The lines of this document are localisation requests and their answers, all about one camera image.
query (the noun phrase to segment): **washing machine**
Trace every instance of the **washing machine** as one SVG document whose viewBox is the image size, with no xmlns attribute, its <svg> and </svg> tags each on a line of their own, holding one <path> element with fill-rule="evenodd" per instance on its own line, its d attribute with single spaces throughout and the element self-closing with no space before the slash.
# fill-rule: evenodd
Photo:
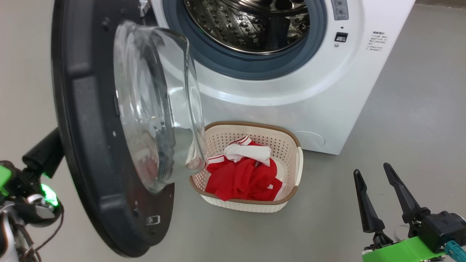
<svg viewBox="0 0 466 262">
<path fill-rule="evenodd" d="M 206 123 L 284 127 L 339 154 L 414 0 L 151 0 L 191 44 Z"/>
<path fill-rule="evenodd" d="M 58 144 L 96 231 L 128 257 L 160 243 L 174 182 L 204 168 L 205 122 L 338 154 L 413 2 L 55 0 Z"/>
</svg>

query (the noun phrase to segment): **laundry basket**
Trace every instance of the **laundry basket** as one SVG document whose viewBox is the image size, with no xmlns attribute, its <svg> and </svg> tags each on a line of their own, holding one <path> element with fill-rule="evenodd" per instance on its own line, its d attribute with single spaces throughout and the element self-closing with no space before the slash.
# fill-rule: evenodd
<svg viewBox="0 0 466 262">
<path fill-rule="evenodd" d="M 214 194 L 205 192 L 210 177 L 207 169 L 189 178 L 191 186 L 212 205 L 247 212 L 277 212 L 298 190 L 303 164 L 299 141 L 293 133 L 277 126 L 249 122 L 215 122 L 206 127 L 206 157 L 222 154 L 230 142 L 246 135 L 258 144 L 269 146 L 272 149 L 272 159 L 277 164 L 277 172 L 280 170 L 283 172 L 283 182 L 286 186 L 276 201 L 242 199 L 223 201 Z"/>
</svg>

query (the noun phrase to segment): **gray floor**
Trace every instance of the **gray floor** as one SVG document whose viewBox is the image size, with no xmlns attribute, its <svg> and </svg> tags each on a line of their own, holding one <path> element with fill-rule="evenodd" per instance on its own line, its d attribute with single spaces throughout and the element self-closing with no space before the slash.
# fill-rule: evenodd
<svg viewBox="0 0 466 262">
<path fill-rule="evenodd" d="M 56 126 L 50 79 L 51 0 L 0 3 L 0 159 L 21 155 Z M 466 10 L 416 5 L 339 156 L 306 152 L 298 194 L 276 214 L 204 202 L 176 186 L 170 231 L 134 261 L 361 261 L 352 171 L 359 168 L 389 235 L 401 208 L 385 177 L 390 162 L 421 205 L 466 215 Z M 49 184 L 67 208 L 45 262 L 125 261 L 108 249 L 82 208 L 66 164 Z M 53 228 L 32 229 L 41 243 Z"/>
<path fill-rule="evenodd" d="M 416 3 L 430 6 L 466 8 L 466 0 L 416 0 Z"/>
</svg>

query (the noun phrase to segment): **stainless steel drum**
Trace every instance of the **stainless steel drum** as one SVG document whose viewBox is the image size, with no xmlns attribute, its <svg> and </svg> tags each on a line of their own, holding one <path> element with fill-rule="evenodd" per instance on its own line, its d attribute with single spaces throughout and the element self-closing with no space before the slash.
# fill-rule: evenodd
<svg viewBox="0 0 466 262">
<path fill-rule="evenodd" d="M 267 55 L 309 31 L 304 0 L 184 0 L 199 29 L 229 49 Z"/>
</svg>

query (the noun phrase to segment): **label sticker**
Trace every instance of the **label sticker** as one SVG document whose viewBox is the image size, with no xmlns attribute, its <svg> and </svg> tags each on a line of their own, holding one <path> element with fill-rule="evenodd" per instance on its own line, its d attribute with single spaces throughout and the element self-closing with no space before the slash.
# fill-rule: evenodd
<svg viewBox="0 0 466 262">
<path fill-rule="evenodd" d="M 369 51 L 382 51 L 387 43 L 388 36 L 385 32 L 373 31 L 370 35 L 366 50 Z"/>
</svg>

